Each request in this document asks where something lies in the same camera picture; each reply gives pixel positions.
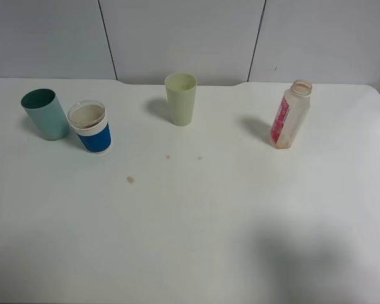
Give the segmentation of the blue sleeved clear cup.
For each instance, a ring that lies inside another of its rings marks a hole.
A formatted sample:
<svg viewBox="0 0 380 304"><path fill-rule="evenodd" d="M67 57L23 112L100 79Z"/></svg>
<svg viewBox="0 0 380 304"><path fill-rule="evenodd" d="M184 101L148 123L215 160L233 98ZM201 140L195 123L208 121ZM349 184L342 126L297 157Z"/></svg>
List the blue sleeved clear cup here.
<svg viewBox="0 0 380 304"><path fill-rule="evenodd" d="M100 154L111 147L110 126L103 103L75 103L69 109L67 119L88 152Z"/></svg>

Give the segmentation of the pale yellow plastic cup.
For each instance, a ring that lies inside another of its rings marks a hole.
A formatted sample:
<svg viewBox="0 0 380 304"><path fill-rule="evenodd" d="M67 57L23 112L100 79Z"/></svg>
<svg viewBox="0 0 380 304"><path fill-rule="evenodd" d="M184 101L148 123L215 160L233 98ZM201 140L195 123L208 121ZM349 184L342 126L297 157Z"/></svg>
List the pale yellow plastic cup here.
<svg viewBox="0 0 380 304"><path fill-rule="evenodd" d="M197 80L188 73L173 73L166 77L165 88L172 123L189 125L193 118Z"/></svg>

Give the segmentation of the teal plastic cup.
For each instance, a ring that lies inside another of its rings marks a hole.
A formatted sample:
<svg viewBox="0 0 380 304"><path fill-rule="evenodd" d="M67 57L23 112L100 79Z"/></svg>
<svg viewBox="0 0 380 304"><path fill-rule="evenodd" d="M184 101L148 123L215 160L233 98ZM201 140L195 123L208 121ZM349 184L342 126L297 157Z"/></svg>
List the teal plastic cup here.
<svg viewBox="0 0 380 304"><path fill-rule="evenodd" d="M70 126L53 90L30 91L21 99L21 106L46 140L57 141L68 135Z"/></svg>

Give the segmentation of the clear bottle red label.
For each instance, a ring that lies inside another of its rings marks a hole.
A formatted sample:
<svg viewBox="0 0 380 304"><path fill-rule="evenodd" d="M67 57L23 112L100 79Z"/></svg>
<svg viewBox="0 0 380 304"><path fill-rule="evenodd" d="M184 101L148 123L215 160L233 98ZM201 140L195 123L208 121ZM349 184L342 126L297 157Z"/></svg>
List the clear bottle red label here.
<svg viewBox="0 0 380 304"><path fill-rule="evenodd" d="M312 84L306 80L296 80L284 91L276 113L270 138L277 149L290 148L309 109Z"/></svg>

